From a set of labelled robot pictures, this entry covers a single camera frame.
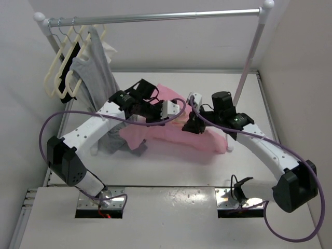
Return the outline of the beige plastic hanger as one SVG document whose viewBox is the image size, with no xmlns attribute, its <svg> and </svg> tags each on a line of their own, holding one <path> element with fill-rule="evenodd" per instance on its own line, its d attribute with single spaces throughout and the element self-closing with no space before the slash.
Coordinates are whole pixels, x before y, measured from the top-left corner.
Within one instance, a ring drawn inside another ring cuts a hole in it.
<svg viewBox="0 0 332 249">
<path fill-rule="evenodd" d="M 171 121 L 171 124 L 174 126 L 182 127 L 184 124 L 186 124 L 189 116 L 187 114 L 181 114 L 179 117 L 173 119 Z"/>
</svg>

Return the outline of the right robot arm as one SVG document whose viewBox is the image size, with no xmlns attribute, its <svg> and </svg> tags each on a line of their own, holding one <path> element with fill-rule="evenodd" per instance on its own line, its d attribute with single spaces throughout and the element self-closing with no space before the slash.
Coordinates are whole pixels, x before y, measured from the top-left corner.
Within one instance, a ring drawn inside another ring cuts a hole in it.
<svg viewBox="0 0 332 249">
<path fill-rule="evenodd" d="M 275 177 L 273 182 L 258 181 L 251 176 L 236 182 L 231 190 L 236 201 L 244 203 L 250 198 L 260 198 L 273 201 L 283 211 L 291 213 L 317 196 L 316 166 L 288 153 L 266 137 L 251 117 L 238 113 L 230 92 L 214 93 L 211 111 L 206 111 L 201 102 L 200 94 L 190 93 L 187 103 L 192 111 L 182 130 L 200 134 L 206 127 L 221 127 L 234 141 L 251 151 Z"/>
</svg>

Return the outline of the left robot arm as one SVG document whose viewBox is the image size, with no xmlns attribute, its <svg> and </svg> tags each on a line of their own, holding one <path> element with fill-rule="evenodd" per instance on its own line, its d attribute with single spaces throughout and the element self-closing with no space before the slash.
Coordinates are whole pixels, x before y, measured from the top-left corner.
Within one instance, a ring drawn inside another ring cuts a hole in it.
<svg viewBox="0 0 332 249">
<path fill-rule="evenodd" d="M 164 125 L 177 111 L 171 101 L 152 97 L 156 86 L 141 79 L 135 86 L 113 94 L 87 121 L 61 138 L 51 137 L 47 142 L 46 162 L 51 171 L 68 186 L 74 186 L 92 198 L 98 198 L 106 186 L 83 164 L 82 157 L 112 128 L 128 122 L 133 115 L 145 118 L 143 126 Z"/>
</svg>

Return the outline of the pink t shirt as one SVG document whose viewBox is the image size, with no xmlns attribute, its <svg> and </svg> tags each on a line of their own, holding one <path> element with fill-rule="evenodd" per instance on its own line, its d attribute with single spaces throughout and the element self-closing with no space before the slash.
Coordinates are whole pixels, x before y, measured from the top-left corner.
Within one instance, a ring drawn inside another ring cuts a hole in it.
<svg viewBox="0 0 332 249">
<path fill-rule="evenodd" d="M 191 106 L 186 105 L 183 114 L 189 115 L 190 112 Z M 152 127 L 130 124 L 120 129 L 119 135 L 131 150 L 137 149 L 144 140 L 163 140 L 209 153 L 225 154 L 227 151 L 226 138 L 219 133 L 208 128 L 202 134 L 184 132 L 182 127 L 174 126 L 171 122 Z"/>
</svg>

